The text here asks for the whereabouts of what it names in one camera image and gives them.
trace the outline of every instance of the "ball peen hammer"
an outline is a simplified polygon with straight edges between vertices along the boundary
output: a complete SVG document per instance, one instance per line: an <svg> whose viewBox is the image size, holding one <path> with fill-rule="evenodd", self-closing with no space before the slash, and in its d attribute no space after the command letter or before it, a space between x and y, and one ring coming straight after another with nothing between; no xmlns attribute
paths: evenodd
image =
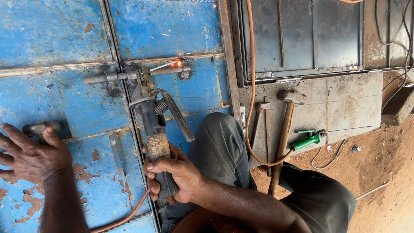
<svg viewBox="0 0 414 233"><path fill-rule="evenodd" d="M277 93L278 100L286 102L286 111L280 130L279 144L277 145L276 160L285 155L287 141L289 139L289 131L292 125L293 112L296 104L304 105L308 97L295 90L280 90ZM277 185L279 183L280 172L282 170L283 162L272 167L272 179L270 180L269 190L267 194L276 198Z"/></svg>

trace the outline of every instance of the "small debris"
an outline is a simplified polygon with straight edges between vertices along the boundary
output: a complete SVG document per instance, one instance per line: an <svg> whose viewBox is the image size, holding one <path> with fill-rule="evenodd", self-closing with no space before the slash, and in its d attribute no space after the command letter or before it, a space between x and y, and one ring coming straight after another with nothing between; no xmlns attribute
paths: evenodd
<svg viewBox="0 0 414 233"><path fill-rule="evenodd" d="M353 152L359 152L359 151L361 151L361 147L359 147L359 146L354 146L354 147L352 147L352 151L353 151Z"/></svg>

